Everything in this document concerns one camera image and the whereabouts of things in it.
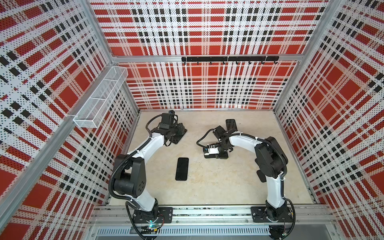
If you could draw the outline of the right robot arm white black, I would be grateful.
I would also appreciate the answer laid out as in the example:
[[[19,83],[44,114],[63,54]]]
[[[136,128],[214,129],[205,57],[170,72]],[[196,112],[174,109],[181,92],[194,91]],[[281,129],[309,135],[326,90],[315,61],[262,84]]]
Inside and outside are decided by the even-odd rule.
[[[284,181],[288,173],[288,160],[276,139],[261,139],[237,129],[225,131],[220,126],[212,132],[218,142],[202,146],[205,158],[227,159],[228,152],[235,147],[255,153],[255,162],[259,166],[257,174],[262,182],[267,183],[266,205],[274,209],[281,208],[286,203]]]

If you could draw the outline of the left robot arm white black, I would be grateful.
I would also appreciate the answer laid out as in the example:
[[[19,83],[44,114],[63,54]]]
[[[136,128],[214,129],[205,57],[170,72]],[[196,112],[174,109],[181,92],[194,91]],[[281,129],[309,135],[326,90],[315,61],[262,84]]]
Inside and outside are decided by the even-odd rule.
[[[149,136],[140,146],[116,157],[108,190],[113,198],[127,201],[134,210],[152,212],[157,200],[146,189],[146,164],[160,148],[178,144],[187,129],[173,110],[153,117],[145,129]]]

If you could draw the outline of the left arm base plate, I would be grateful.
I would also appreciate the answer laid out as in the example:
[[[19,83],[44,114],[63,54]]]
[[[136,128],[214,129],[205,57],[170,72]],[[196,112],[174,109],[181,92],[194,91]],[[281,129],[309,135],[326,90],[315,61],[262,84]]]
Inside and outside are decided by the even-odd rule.
[[[133,221],[135,224],[169,224],[173,219],[172,207],[156,207],[150,212],[135,210]]]

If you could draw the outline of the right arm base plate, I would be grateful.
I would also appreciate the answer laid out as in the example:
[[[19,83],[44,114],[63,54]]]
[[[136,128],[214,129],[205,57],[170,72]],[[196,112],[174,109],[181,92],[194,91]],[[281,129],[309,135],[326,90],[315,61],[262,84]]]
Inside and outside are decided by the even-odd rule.
[[[289,207],[251,207],[251,217],[254,223],[292,223],[293,214]]]

